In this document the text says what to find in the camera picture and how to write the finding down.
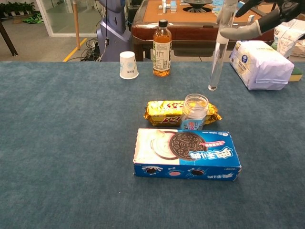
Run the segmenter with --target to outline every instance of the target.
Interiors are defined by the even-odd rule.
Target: oreo box
[[[235,180],[242,170],[224,131],[139,129],[133,163],[141,177]]]

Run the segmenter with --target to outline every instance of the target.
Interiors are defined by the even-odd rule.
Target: blue cookie box
[[[235,180],[242,170],[237,152],[229,132],[225,131],[190,131],[190,130],[163,130],[175,132],[193,132],[202,137],[205,142],[221,142],[222,145],[208,147],[207,151],[189,151],[194,161],[160,160],[155,159],[154,153],[149,149],[141,154],[148,144],[143,144],[143,139],[148,139],[148,129],[139,129],[134,155],[134,174],[140,177],[166,177],[181,179],[210,179],[210,180]]]

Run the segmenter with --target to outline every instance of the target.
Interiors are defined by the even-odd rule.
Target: paper cup
[[[126,51],[120,53],[120,77],[131,80],[139,75],[134,52]]]

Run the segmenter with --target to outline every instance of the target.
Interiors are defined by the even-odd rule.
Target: blue carpet
[[[305,69],[305,64],[297,66]],[[0,229],[303,229],[305,82],[248,91],[229,64],[174,62],[119,77],[119,63],[0,63]],[[201,93],[230,131],[235,182],[133,176],[149,100]]]

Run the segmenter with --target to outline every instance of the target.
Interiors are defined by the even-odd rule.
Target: oreo cookie image
[[[174,155],[186,161],[194,161],[189,151],[207,151],[205,140],[192,132],[177,132],[170,140],[170,149]]]

